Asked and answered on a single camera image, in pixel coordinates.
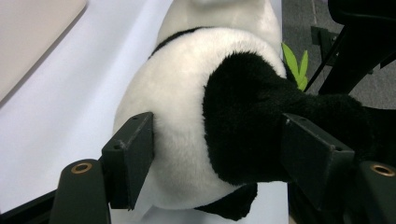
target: white table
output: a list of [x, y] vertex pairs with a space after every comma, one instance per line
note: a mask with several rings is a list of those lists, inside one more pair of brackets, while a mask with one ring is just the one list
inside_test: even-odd
[[[274, 1], [277, 15], [280, 1]], [[76, 25], [0, 104], [2, 213], [57, 188], [73, 161], [98, 159], [120, 99], [154, 48], [169, 0], [91, 0]], [[113, 223], [131, 223], [112, 211]], [[260, 184], [247, 218], [287, 223], [286, 184]], [[235, 223], [203, 212], [152, 209], [143, 223]]]

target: black plastic bracket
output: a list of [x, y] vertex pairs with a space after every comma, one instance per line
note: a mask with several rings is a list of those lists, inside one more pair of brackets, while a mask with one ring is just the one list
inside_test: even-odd
[[363, 207], [370, 223], [396, 223], [396, 169], [392, 166], [364, 161], [356, 177]]
[[386, 60], [382, 61], [382, 63], [380, 64], [380, 68], [381, 69], [384, 68], [385, 66], [387, 66], [390, 63], [392, 63], [395, 60], [396, 60], [396, 53], [393, 53]]
[[111, 208], [134, 209], [153, 160], [153, 114], [128, 119], [102, 149]]
[[49, 224], [68, 223], [111, 223], [99, 161], [76, 161], [62, 171]]
[[4, 213], [0, 217], [0, 223], [49, 223], [50, 210], [52, 209], [55, 192], [55, 190], [51, 191], [41, 197], [38, 197], [28, 203], [22, 204], [21, 206]]
[[318, 210], [332, 210], [342, 191], [355, 152], [308, 119], [284, 114], [281, 162]]
[[[325, 62], [326, 56], [330, 53], [337, 36], [339, 36], [339, 34], [332, 33], [328, 29], [311, 26], [312, 43], [320, 46], [320, 56], [323, 62]], [[336, 59], [337, 50], [330, 55], [326, 65], [333, 66]]]

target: gray background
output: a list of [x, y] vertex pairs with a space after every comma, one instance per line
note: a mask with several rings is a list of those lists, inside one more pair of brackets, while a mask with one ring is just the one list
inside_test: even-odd
[[[319, 46], [312, 44], [311, 26], [326, 28], [333, 33], [340, 33], [343, 27], [332, 20], [325, 0], [282, 1], [283, 41], [292, 49], [298, 62], [304, 50], [308, 50], [308, 79], [314, 75], [321, 62]], [[396, 62], [381, 70], [378, 66], [374, 73], [366, 76], [350, 94], [370, 107], [396, 109], [395, 68]], [[318, 88], [329, 71], [330, 67], [326, 66], [309, 89], [309, 93], [318, 93]]]

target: panda leg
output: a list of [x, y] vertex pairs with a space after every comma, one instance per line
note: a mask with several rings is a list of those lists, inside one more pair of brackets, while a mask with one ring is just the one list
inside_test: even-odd
[[257, 184], [248, 184], [216, 202], [195, 209], [236, 221], [248, 214], [256, 196]]

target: panda plush toy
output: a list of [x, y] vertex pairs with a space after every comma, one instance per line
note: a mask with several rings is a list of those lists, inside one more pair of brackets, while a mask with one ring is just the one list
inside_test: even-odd
[[154, 114], [155, 156], [135, 219], [151, 206], [245, 217], [257, 183], [290, 181], [279, 161], [283, 113], [360, 149], [358, 160], [370, 154], [361, 104], [299, 91], [280, 44], [270, 0], [174, 1], [115, 120], [116, 131], [134, 115]]

